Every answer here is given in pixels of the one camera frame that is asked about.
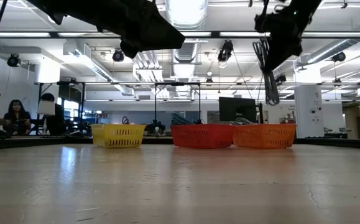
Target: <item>ceiling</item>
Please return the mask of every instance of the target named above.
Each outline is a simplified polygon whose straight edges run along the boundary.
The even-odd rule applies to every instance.
[[[237,0],[209,0],[209,7],[206,16],[204,30],[253,30],[254,16],[260,14],[262,4],[254,1],[252,8],[247,7],[248,1]],[[360,28],[360,0],[348,1],[349,7],[340,9],[343,0],[326,0],[317,10],[312,23],[307,30],[358,30]],[[277,2],[272,1],[270,10]],[[157,0],[157,5],[161,14],[165,17],[165,6],[163,0]],[[10,0],[6,8],[3,20],[0,25],[0,31],[92,31],[96,30],[85,22],[72,17],[64,19],[62,25],[57,26],[48,20],[48,17],[38,9],[34,9],[27,1]],[[132,76],[133,62],[127,58],[120,63],[114,63],[112,52],[119,47],[118,39],[81,39],[82,44],[88,44],[93,53],[92,57],[97,60],[112,76],[117,80],[124,82],[134,82]],[[214,82],[236,82],[242,81],[242,75],[245,80],[250,82],[259,82],[261,80],[261,71],[257,58],[254,55],[252,43],[254,39],[234,39],[233,55],[226,68],[219,68],[216,59],[216,53],[223,44],[223,39],[208,39],[200,44],[198,50],[198,65],[195,67],[194,80],[205,81],[207,72],[213,73]],[[302,42],[303,54],[308,55],[330,44],[335,39],[305,39]],[[9,47],[40,47],[59,60],[65,63],[62,46],[65,39],[0,39],[0,56],[7,57],[4,49]],[[337,63],[334,69],[333,63],[319,63],[321,67],[321,76],[323,81],[332,81],[337,76],[347,75],[360,70],[360,43],[344,51],[347,56],[346,61]],[[173,77],[172,56],[170,50],[156,51],[157,58],[163,68],[163,77]],[[290,58],[282,66],[282,71],[287,75],[288,82],[293,80],[293,61],[296,57]],[[68,63],[65,69],[62,69],[63,77],[75,77],[78,80],[95,81],[95,74],[86,66],[79,63]],[[347,80],[347,82],[360,82],[360,74]],[[353,91],[355,86],[343,88],[343,90]]]

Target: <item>pillar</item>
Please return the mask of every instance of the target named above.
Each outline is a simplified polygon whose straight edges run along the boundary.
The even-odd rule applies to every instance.
[[[320,67],[309,65],[306,70],[295,71],[294,80],[299,83],[320,83]],[[323,137],[323,111],[321,86],[296,86],[297,137]]]

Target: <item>wall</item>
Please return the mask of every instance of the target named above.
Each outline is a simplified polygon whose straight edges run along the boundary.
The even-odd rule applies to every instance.
[[[0,115],[8,111],[11,100],[21,100],[24,108],[36,117],[38,86],[34,85],[35,73],[24,68],[10,68],[6,60],[0,58]]]

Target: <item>orange basket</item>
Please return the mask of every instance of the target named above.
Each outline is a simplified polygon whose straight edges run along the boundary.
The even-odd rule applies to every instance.
[[[223,124],[189,124],[171,126],[175,146],[217,149],[232,145],[235,126]]]
[[[256,149],[292,147],[296,124],[252,124],[236,126],[234,144]]]

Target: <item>ceiling pipe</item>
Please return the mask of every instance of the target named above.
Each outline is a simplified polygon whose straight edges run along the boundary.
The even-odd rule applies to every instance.
[[[355,31],[360,31],[360,26],[358,26]],[[307,57],[308,63],[318,63],[325,59],[328,59],[356,44],[360,43],[360,39],[346,39],[346,40],[336,40],[332,43],[322,47],[320,50],[313,52]]]
[[[165,0],[167,19],[178,30],[202,30],[208,8],[208,0]],[[176,77],[187,78],[194,74],[195,62],[198,56],[199,44],[184,43],[181,49],[173,50],[173,72]],[[178,96],[188,96],[189,93],[180,93],[181,87],[176,87]]]

